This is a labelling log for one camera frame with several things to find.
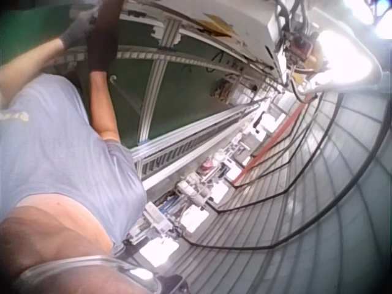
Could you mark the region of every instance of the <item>gray work glove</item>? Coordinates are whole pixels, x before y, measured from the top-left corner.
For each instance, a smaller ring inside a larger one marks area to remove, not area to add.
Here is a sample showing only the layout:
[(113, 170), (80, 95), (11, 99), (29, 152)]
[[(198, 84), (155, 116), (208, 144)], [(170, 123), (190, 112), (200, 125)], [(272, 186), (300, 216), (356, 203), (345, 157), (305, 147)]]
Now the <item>gray work glove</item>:
[(96, 27), (98, 7), (81, 12), (68, 29), (59, 37), (65, 50), (84, 45), (86, 39)]

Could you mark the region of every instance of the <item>aluminum rail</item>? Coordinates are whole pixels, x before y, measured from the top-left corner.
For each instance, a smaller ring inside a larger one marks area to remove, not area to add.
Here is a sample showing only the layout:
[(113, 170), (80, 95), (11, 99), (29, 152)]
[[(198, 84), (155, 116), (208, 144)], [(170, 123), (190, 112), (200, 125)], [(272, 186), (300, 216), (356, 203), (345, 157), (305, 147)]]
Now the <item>aluminum rail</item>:
[(178, 159), (176, 162), (172, 163), (168, 167), (164, 168), (163, 170), (159, 171), (155, 175), (150, 176), (148, 179), (143, 181), (143, 187), (148, 190), (161, 182), (163, 179), (167, 178), (168, 176), (172, 175), (174, 172), (182, 168), (183, 166), (187, 165), (190, 161), (194, 160), (196, 157), (202, 155), (205, 151), (209, 150), (211, 147), (222, 141), (224, 138), (233, 134), (236, 129), (240, 128), (250, 117), (253, 115), (253, 112), (245, 116), (241, 119), (238, 123), (228, 127), (220, 134), (216, 135), (214, 138), (210, 139), (210, 141), (204, 143), (197, 149), (193, 150), (189, 154), (183, 156), (182, 158)]
[(167, 133), (161, 137), (158, 137), (154, 140), (151, 140), (144, 145), (136, 146), (131, 149), (132, 156), (134, 158), (134, 162), (141, 161), (142, 159), (152, 155), (164, 148), (179, 142), (188, 136), (200, 132), (201, 130), (206, 129), (213, 124), (219, 123), (227, 118), (231, 118), (236, 116), (241, 112), (246, 112), (249, 110), (256, 109), (258, 107), (258, 103), (252, 103), (247, 105), (240, 105), (235, 108), (231, 108), (229, 110), (220, 112), (216, 115), (212, 115), (208, 118), (201, 119), (197, 122), (189, 124), (188, 126), (181, 127), (176, 129), (170, 133)]
[[(164, 48), (171, 48), (174, 46), (175, 39), (181, 26), (181, 21), (174, 18), (167, 20), (164, 28), (162, 39), (159, 42), (159, 46)], [(167, 60), (155, 59), (151, 67), (149, 74), (146, 94), (143, 99), (143, 106), (140, 113), (140, 122), (138, 130), (138, 143), (142, 143), (148, 139), (149, 127), (153, 120), (153, 113), (155, 104), (158, 98), (160, 85), (162, 84), (163, 77), (165, 75)]]
[[(72, 62), (84, 61), (87, 58), (86, 47), (75, 47), (66, 54), (53, 60), (48, 65), (60, 65)], [(209, 59), (201, 58), (198, 56), (190, 55), (187, 53), (165, 51), (158, 48), (139, 47), (139, 46), (126, 46), (120, 45), (117, 52), (117, 59), (139, 59), (139, 60), (162, 60), (180, 64), (187, 64), (190, 66), (201, 66), (208, 69), (216, 69), (228, 74), (241, 75), (242, 72), (233, 69), (229, 66), (219, 64), (218, 62)], [(252, 77), (250, 75), (243, 75), (248, 80), (260, 80), (261, 77)]]

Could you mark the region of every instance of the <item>ceiling light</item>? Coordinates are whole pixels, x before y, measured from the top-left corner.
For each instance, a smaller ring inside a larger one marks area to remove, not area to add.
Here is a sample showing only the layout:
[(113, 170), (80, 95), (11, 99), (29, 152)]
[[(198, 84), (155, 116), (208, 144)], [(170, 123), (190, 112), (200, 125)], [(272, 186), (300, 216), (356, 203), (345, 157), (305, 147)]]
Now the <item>ceiling light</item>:
[(374, 31), (381, 39), (392, 40), (392, 10), (387, 11)]
[(344, 4), (352, 11), (353, 15), (364, 24), (373, 24), (373, 13), (364, 0), (344, 0)]
[(372, 70), (370, 60), (345, 37), (333, 31), (323, 31), (317, 40), (322, 46), (324, 57), (331, 69), (316, 75), (317, 83), (322, 85), (329, 81), (341, 84), (352, 83), (370, 74)]

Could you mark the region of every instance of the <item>green panel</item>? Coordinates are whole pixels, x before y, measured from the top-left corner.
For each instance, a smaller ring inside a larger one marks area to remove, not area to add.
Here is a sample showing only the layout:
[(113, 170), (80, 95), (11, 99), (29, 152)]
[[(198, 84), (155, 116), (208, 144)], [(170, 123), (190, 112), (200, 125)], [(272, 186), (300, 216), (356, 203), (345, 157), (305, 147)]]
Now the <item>green panel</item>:
[[(60, 35), (69, 25), (69, 6), (44, 7), (9, 13), (2, 22), (1, 61), (10, 59), (34, 48), (40, 43)], [(143, 47), (158, 46), (153, 38), (153, 27), (147, 24), (121, 20), (119, 22), (119, 44)], [(211, 59), (220, 51), (190, 37), (182, 36), (176, 51), (190, 53)], [(226, 54), (222, 62), (232, 58)], [(117, 84), (129, 96), (143, 100), (152, 61), (131, 59), (116, 60), (110, 67), (110, 74), (117, 76)], [(76, 70), (85, 105), (88, 99), (88, 67), (81, 62)], [(210, 98), (211, 88), (224, 73), (208, 73), (202, 67), (183, 64), (169, 64), (154, 111), (149, 139), (156, 138), (179, 127), (226, 110), (228, 106)], [(127, 147), (137, 144), (139, 116), (126, 99), (112, 87), (111, 98), (116, 112), (121, 139)]]

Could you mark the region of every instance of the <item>person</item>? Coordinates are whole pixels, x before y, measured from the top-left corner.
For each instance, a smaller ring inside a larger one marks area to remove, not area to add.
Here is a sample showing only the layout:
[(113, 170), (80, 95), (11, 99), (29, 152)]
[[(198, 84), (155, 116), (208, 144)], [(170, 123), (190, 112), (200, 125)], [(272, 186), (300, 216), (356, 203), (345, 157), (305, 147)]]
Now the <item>person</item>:
[[(107, 85), (122, 4), (104, 0), (0, 68), (0, 268), (23, 293), (146, 293), (111, 258), (146, 203)], [(91, 125), (71, 82), (39, 74), (85, 40)]]

